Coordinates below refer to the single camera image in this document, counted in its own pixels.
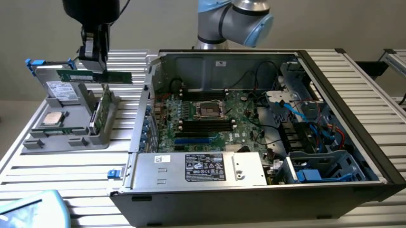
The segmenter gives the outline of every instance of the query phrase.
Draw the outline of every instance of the robotic arm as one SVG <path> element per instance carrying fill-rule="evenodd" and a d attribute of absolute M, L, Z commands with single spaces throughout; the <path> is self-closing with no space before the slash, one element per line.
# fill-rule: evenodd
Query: robotic arm
<path fill-rule="evenodd" d="M 93 73 L 106 71 L 109 27 L 120 16 L 118 0 L 62 0 L 62 9 L 81 24 L 78 60 Z"/>
<path fill-rule="evenodd" d="M 195 49 L 227 49 L 227 39 L 253 48 L 273 22 L 267 0 L 199 0 L 197 12 Z"/>

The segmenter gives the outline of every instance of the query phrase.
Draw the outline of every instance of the gray robot arm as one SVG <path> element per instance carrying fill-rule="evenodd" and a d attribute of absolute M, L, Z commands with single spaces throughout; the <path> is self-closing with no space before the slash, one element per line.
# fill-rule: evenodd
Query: gray robot arm
<path fill-rule="evenodd" d="M 227 40 L 253 48 L 273 22 L 267 0 L 199 0 L 197 12 L 195 49 L 227 49 Z"/>

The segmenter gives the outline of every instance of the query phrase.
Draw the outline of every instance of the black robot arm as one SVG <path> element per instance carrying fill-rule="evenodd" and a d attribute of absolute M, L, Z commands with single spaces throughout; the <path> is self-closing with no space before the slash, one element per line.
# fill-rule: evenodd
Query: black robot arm
<path fill-rule="evenodd" d="M 102 73 L 106 70 L 109 27 L 120 16 L 120 1 L 62 0 L 62 9 L 81 24 L 78 60 L 93 73 Z"/>

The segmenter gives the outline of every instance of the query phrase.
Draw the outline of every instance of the ram module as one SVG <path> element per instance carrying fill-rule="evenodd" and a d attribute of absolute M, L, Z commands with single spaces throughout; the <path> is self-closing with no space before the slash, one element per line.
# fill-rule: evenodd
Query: ram module
<path fill-rule="evenodd" d="M 109 91 L 108 85 L 104 85 L 102 95 L 96 107 L 96 111 L 89 119 L 88 129 L 92 135 L 97 135 L 98 132 L 104 129 L 109 112 L 109 105 L 112 101 L 112 92 Z"/>
<path fill-rule="evenodd" d="M 106 71 L 96 74 L 89 70 L 56 70 L 62 82 L 132 84 L 130 72 Z"/>

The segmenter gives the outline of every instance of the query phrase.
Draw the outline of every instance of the motherboard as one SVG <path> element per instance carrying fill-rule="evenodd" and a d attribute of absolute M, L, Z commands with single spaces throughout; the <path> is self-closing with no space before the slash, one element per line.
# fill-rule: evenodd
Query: motherboard
<path fill-rule="evenodd" d="M 179 95 L 160 95 L 156 100 L 159 152 L 251 151 L 265 157 L 261 129 L 244 115 L 249 92 L 232 91 L 221 99 L 193 100 Z"/>

